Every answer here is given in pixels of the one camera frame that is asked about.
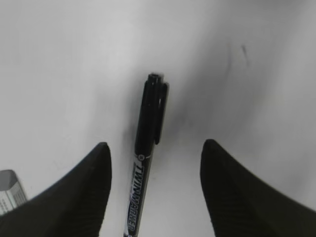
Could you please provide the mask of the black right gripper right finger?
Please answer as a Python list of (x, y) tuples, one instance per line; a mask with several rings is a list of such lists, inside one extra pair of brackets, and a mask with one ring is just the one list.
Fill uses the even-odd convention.
[(271, 187), (216, 140), (204, 142), (200, 182), (217, 237), (314, 237), (316, 212)]

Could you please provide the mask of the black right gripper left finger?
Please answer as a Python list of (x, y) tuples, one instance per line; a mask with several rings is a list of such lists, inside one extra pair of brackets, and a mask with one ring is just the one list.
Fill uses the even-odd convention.
[(0, 218), (2, 237), (98, 237), (112, 183), (111, 152), (98, 143), (51, 187)]

